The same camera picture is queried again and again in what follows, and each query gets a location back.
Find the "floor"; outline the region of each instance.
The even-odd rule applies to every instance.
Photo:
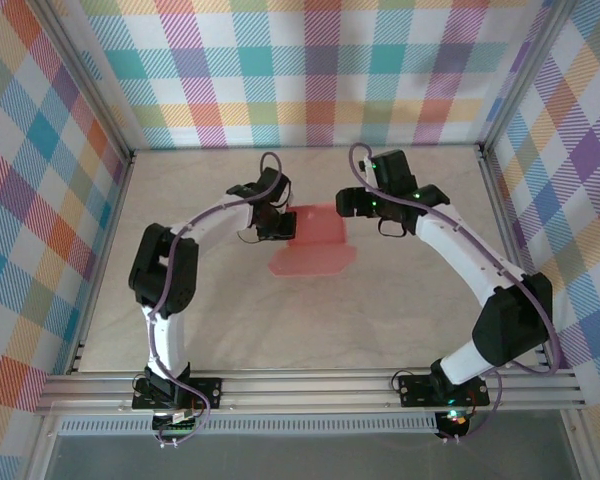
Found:
[[[420,185],[438,185],[469,225],[502,243],[469,147],[405,149]],[[347,149],[285,149],[294,204],[333,202],[355,186]],[[255,181],[257,150],[141,153],[116,232],[81,371],[137,371],[145,323],[127,286],[142,232],[186,220],[237,183]],[[276,278],[283,245],[227,239],[201,259],[185,345],[194,369],[425,367],[470,338],[479,306],[462,279],[417,238],[389,239],[369,219],[347,220],[357,259],[332,277]],[[533,355],[526,360],[534,361]]]

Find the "colorful plaid backdrop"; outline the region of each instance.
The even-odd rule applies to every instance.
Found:
[[[600,439],[600,0],[581,1],[496,148],[528,268],[554,318]]]
[[[130,143],[174,148],[472,143],[551,2],[54,3]]]
[[[122,171],[24,0],[0,1],[0,479],[67,358]]]

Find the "marble surface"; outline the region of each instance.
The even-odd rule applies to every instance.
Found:
[[[419,184],[438,185],[469,225],[503,251],[473,149],[405,150]],[[127,286],[144,229],[186,220],[228,187],[255,181],[261,152],[138,156],[81,371],[144,367],[144,319]],[[339,189],[356,186],[346,148],[278,153],[295,205],[333,202]],[[267,263],[284,246],[277,242],[246,245],[232,237],[205,255],[186,310],[192,368],[424,367],[470,338],[478,303],[433,249],[411,236],[383,238],[374,220],[347,219],[347,228],[358,256],[333,277],[274,277]]]

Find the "black mounting plate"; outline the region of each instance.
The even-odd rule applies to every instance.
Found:
[[[436,394],[429,375],[401,375],[398,393],[402,407],[484,407],[489,405],[487,384],[475,377],[445,399]]]
[[[220,407],[220,398],[222,397],[222,379],[221,378],[194,378],[187,380],[187,385],[202,392],[211,404],[211,409],[215,410]],[[173,407],[168,403],[160,400],[160,397],[154,394],[154,390],[149,387],[149,382],[146,378],[140,377],[135,383],[135,394],[131,402],[132,410],[173,410]],[[193,396],[193,408],[201,410],[204,408],[202,400]]]

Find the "red translucent object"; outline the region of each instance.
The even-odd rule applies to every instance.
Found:
[[[277,277],[337,275],[356,258],[356,248],[347,244],[344,219],[335,205],[290,207],[296,212],[296,236],[278,250],[269,262]]]

